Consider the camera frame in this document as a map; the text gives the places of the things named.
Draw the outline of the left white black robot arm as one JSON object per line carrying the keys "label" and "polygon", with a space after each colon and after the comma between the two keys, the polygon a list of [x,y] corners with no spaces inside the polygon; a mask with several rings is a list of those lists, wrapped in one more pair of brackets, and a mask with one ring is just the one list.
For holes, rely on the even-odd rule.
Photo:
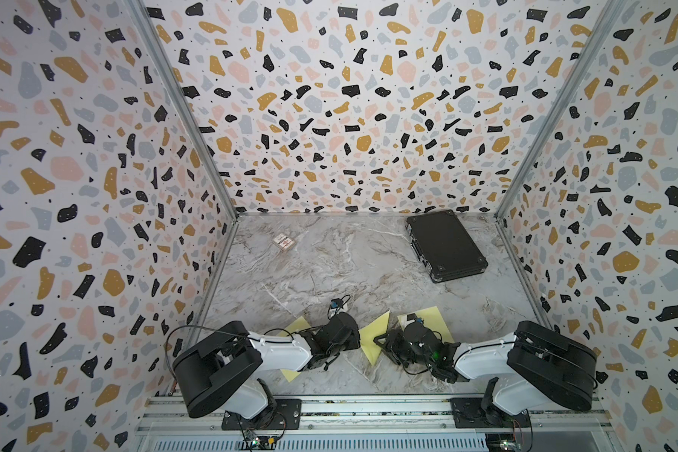
{"label": "left white black robot arm", "polygon": [[256,373],[326,368],[341,353],[360,346],[359,327],[345,312],[323,326],[286,336],[253,333],[242,322],[232,321],[183,351],[174,359],[171,374],[189,417],[222,409],[253,421],[276,411],[273,395]]}

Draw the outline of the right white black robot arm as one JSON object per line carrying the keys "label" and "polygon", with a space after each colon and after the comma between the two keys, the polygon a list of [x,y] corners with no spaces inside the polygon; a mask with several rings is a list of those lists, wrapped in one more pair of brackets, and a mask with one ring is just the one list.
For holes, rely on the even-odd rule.
{"label": "right white black robot arm", "polygon": [[373,338],[396,365],[423,365],[442,382],[487,377],[483,410],[517,415],[553,402],[589,412],[597,380],[597,355],[590,348],[533,321],[514,333],[481,343],[450,343],[416,318]]}

